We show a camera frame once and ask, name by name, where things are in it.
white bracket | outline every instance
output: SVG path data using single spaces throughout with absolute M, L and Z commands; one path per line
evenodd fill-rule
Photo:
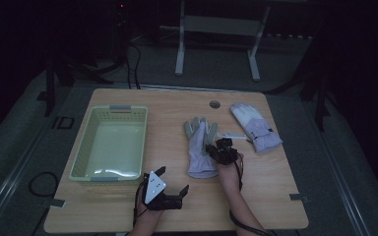
M 149 204 L 158 194 L 165 189 L 166 184 L 152 170 L 146 192 L 145 203 Z
M 234 139 L 234 140 L 247 140 L 247 136 L 243 134 L 237 134 L 233 132 L 226 132 L 226 133 L 217 133 L 218 138 L 227 138 L 227 139 Z

dark background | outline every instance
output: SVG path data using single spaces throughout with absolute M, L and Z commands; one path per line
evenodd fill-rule
M 114 1 L 0 1 L 0 123 L 49 56 L 61 51 L 91 65 L 123 55 L 133 28 L 156 41 L 159 26 L 178 26 L 178 1 L 121 3 L 125 8 Z M 263 5 L 243 1 L 234 12 L 234 4 L 194 0 L 186 12 L 260 19 Z M 329 92 L 378 178 L 378 1 L 270 4 L 266 33 L 314 37 L 302 69 L 324 65 Z M 118 22 L 125 23 L 120 30 Z

hand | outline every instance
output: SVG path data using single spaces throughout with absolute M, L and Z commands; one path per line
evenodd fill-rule
M 238 158 L 235 163 L 238 166 L 239 173 L 237 171 L 237 166 L 234 163 L 229 165 L 222 165 L 217 163 L 217 170 L 219 173 L 220 184 L 226 194 L 239 193 L 241 177 L 243 173 L 243 158 L 242 153 L 238 153 Z
M 138 197 L 137 203 L 137 219 L 142 221 L 158 221 L 163 213 L 163 210 L 149 210 L 143 204 L 143 192 L 145 187 L 142 187 Z

green plastic basket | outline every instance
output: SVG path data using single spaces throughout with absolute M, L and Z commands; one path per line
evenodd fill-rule
M 94 185 L 140 182 L 147 115 L 145 106 L 94 106 L 70 179 Z

white glove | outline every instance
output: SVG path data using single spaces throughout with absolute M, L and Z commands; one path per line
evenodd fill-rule
M 279 136 L 273 132 L 267 121 L 253 106 L 241 102 L 234 103 L 231 106 L 231 112 L 253 142 L 257 152 L 265 152 L 282 143 Z
M 206 152 L 206 145 L 211 145 L 217 135 L 218 124 L 208 127 L 207 119 L 195 117 L 192 124 L 186 121 L 184 128 L 189 139 L 189 176 L 205 179 L 218 175 L 215 162 Z

